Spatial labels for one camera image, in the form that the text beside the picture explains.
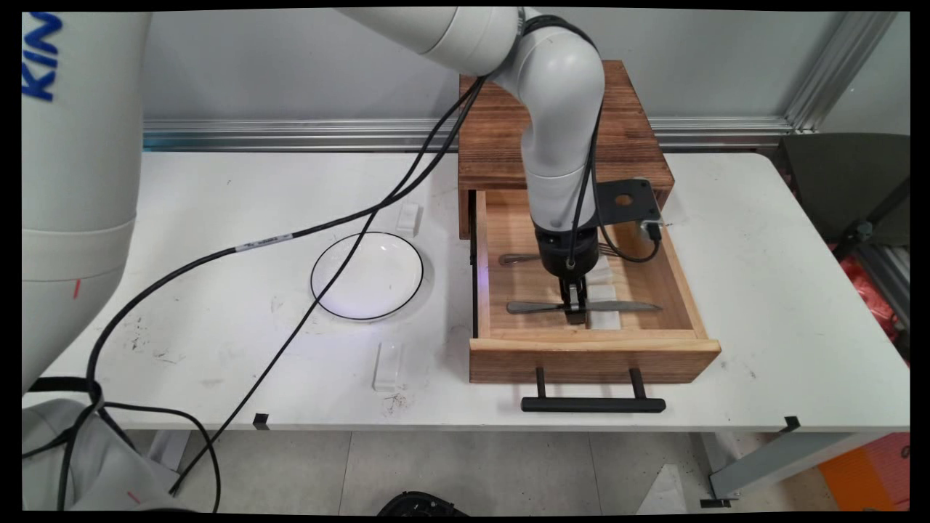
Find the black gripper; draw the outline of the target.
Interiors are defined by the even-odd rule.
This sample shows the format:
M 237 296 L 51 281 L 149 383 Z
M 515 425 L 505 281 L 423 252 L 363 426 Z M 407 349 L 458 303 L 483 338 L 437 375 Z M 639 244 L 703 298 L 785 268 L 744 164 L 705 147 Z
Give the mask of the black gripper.
M 549 274 L 560 278 L 562 303 L 567 306 L 567 323 L 587 322 L 587 291 L 583 278 L 592 271 L 600 257 L 599 234 L 595 227 L 571 231 L 551 231 L 534 226 L 539 256 Z

